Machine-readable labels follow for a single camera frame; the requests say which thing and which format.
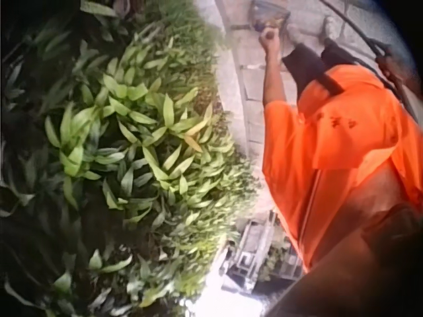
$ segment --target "fist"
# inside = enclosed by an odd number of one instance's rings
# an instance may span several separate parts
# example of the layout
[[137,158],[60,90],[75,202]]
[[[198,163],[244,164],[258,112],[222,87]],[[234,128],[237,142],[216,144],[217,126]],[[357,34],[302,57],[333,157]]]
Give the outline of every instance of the fist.
[[277,28],[265,28],[258,39],[266,55],[280,54],[279,30]]

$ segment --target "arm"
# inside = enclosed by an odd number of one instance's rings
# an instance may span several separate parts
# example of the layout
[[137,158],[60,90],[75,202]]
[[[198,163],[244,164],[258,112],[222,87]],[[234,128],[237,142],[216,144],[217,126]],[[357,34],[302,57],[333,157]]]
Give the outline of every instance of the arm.
[[398,57],[394,55],[376,57],[376,62],[386,78],[390,81],[393,77],[400,79],[402,84],[408,87],[417,98],[423,100],[422,81]]
[[[267,39],[266,34],[272,32],[273,38]],[[280,75],[280,39],[278,29],[265,28],[260,35],[260,43],[266,52],[266,72],[264,74],[263,106],[272,101],[285,101],[284,85]]]

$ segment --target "sleeve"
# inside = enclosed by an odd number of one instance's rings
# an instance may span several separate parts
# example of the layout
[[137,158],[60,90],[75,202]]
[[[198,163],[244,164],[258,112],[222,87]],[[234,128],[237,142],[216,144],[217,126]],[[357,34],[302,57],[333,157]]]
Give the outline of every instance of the sleeve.
[[263,155],[263,174],[267,180],[280,174],[281,159],[286,157],[299,117],[285,101],[273,101],[264,108],[265,137]]

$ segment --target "hand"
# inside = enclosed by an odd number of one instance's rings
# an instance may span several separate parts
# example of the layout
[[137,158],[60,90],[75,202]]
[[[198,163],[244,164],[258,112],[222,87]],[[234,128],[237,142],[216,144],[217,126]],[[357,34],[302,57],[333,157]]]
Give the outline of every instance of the hand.
[[393,81],[393,77],[402,81],[406,81],[410,77],[410,71],[393,56],[376,57],[376,62],[383,75],[390,81]]
[[258,41],[262,44],[267,57],[278,57],[280,55],[280,39],[277,28],[265,28]]

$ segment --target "leg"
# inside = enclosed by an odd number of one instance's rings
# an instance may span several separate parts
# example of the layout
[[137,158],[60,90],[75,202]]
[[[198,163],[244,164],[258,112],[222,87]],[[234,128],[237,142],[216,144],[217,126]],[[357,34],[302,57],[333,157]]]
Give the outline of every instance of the leg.
[[282,58],[282,61],[297,84],[297,98],[299,99],[305,87],[325,74],[330,67],[313,50],[302,43],[302,35],[296,25],[289,24],[286,30],[295,49],[288,56]]
[[330,38],[325,39],[325,50],[322,52],[321,57],[329,69],[337,65],[357,64],[356,57],[343,48],[340,48],[338,44]]

